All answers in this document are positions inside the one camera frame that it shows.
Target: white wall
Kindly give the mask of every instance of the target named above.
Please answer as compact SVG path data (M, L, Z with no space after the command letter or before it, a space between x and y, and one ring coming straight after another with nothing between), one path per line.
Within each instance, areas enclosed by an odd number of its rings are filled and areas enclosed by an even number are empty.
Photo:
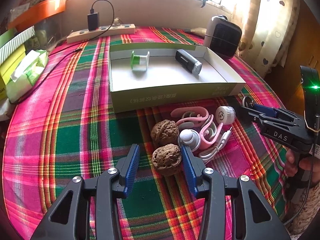
M63 35L88 28L87 15L95 0L67 0L62 16ZM231 15L198 0L109 0L115 8L115 17L126 24L168 28L206 28L209 19L216 15ZM112 9L109 3L99 1L94 5L99 12L100 26L110 25Z

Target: white cap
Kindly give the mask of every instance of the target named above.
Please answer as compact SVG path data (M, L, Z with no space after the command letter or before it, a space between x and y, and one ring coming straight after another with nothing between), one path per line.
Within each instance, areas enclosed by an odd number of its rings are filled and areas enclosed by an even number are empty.
M202 69L202 63L200 61L197 61L192 68L192 74L194 76L198 76L200 74L201 69Z
M236 119L235 110L231 106L219 106L216 111L217 123L232 124Z

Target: pink earphone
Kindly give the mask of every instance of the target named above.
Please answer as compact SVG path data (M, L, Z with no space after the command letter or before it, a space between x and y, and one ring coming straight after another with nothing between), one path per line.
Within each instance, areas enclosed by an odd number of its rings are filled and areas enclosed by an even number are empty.
M199 132L200 145L198 145L201 150L209 148L216 142L223 126L223 123L221 123L217 128L213 122L213 114L209 115L207 109L201 106L174 109L171 112L171 117L181 118L176 122L179 130L201 127Z

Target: power strip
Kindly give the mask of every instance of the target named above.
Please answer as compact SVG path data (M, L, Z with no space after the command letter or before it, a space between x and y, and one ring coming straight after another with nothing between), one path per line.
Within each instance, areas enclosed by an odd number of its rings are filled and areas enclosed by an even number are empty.
M109 28L109 26L102 26L94 31L89 31L88 29L86 29L82 31L73 32L67 37L67 43L69 44L77 41L84 41L94 38L95 36L98 36L100 33L103 33L107 28ZM108 31L106 31L99 37L121 34L134 34L135 30L136 27L134 24L121 24L119 26L111 27Z

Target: blue gripper pad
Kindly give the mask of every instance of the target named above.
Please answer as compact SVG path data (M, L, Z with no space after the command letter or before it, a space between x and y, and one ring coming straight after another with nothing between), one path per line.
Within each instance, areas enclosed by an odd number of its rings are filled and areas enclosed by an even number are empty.
M261 113L264 113L266 116L276 117L275 111L270 107L259 105L259 104L253 104L253 109Z
M182 155L182 165L184 169L184 174L188 183L189 191L195 196L198 195L197 183L196 183L196 173L192 167L188 152L185 146L181 147Z
M132 192L134 179L137 174L138 166L140 161L140 147L137 144L132 144L130 151L125 159L124 165L120 171L120 177L124 183L119 181L124 186L124 195L128 195Z

